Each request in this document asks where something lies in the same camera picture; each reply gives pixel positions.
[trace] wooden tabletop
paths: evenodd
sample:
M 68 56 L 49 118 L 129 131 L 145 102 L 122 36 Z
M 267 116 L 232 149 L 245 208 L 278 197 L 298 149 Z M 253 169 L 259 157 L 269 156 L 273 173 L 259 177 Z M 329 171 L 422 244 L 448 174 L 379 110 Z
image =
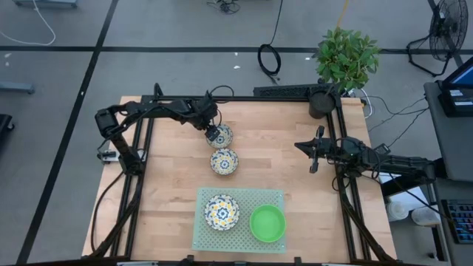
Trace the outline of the wooden tabletop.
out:
M 122 97 L 121 103 L 130 100 L 139 102 L 140 97 Z M 370 145 L 360 100 L 343 98 L 342 105 L 348 135 Z M 340 200 L 331 186 L 334 167 L 319 160 L 319 170 L 310 174 L 311 160 L 294 147 L 295 142 L 311 140 L 319 125 L 328 129 L 327 120 L 309 116 L 308 103 L 230 102 L 219 104 L 219 109 L 222 122 L 234 132 L 229 148 L 239 156 L 238 169 L 230 177 L 219 177 L 211 170 L 209 160 L 214 149 L 206 143 L 203 132 L 188 123 L 181 126 L 171 119 L 154 122 L 132 259 L 181 260 L 194 254 L 199 261 L 293 262 L 295 256 L 300 256 L 303 262 L 349 262 Z M 340 137 L 335 112 L 334 118 Z M 123 133 L 129 143 L 134 132 L 135 128 L 131 127 Z M 325 130 L 325 137 L 328 137 L 328 130 Z M 97 198 L 120 171 L 118 163 L 104 166 Z M 101 203 L 95 245 L 105 238 L 116 222 L 123 180 L 109 190 Z M 192 250 L 199 187 L 284 190 L 287 253 Z M 384 250 L 395 257 L 379 184 L 358 178 L 358 190 L 366 226 Z M 127 233 L 126 225 L 119 254 L 124 253 Z M 362 258 L 356 229 L 353 236 L 357 257 Z M 84 255 L 91 253 L 89 242 L 90 229 Z

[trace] green plastic bowl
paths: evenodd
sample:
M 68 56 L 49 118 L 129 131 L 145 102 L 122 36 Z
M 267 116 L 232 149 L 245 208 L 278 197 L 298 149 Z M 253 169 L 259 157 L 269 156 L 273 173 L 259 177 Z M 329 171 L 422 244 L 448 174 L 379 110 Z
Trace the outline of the green plastic bowl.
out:
M 275 242 L 286 231 L 286 219 L 275 205 L 261 205 L 251 214 L 250 229 L 259 241 Z

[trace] green pegboard tray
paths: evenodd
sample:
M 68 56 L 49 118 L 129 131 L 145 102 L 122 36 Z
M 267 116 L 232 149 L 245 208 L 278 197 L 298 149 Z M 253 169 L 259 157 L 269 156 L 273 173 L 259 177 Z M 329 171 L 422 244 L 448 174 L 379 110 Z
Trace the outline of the green pegboard tray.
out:
M 207 202 L 217 194 L 232 196 L 239 205 L 238 223 L 228 231 L 212 229 L 204 218 Z M 284 212 L 284 191 L 252 188 L 199 188 L 194 218 L 192 249 L 245 253 L 286 253 L 286 236 L 272 243 L 260 242 L 250 230 L 253 210 L 263 204 L 272 204 Z

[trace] black plant pot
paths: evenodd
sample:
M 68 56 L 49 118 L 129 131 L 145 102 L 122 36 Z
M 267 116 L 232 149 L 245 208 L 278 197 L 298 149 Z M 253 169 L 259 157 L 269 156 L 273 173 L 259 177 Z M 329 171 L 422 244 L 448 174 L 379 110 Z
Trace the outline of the black plant pot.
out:
M 309 115 L 315 119 L 324 118 L 335 109 L 336 100 L 332 93 L 318 91 L 313 93 L 309 99 Z

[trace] blue and white bowl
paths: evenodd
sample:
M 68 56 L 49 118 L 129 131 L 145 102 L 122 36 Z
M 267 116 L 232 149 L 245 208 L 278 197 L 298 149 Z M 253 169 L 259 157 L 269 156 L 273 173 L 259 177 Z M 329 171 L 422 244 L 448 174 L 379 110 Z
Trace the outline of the blue and white bowl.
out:
M 219 149 L 210 157 L 210 166 L 217 174 L 231 174 L 237 169 L 238 156 L 230 149 Z
M 238 222 L 238 203 L 228 195 L 213 196 L 205 206 L 204 217 L 213 229 L 218 231 L 229 230 Z
M 221 124 L 217 128 L 220 131 L 219 136 L 214 141 L 210 141 L 208 138 L 206 138 L 207 143 L 216 149 L 228 147 L 234 138 L 234 133 L 231 131 L 230 127 L 225 124 Z

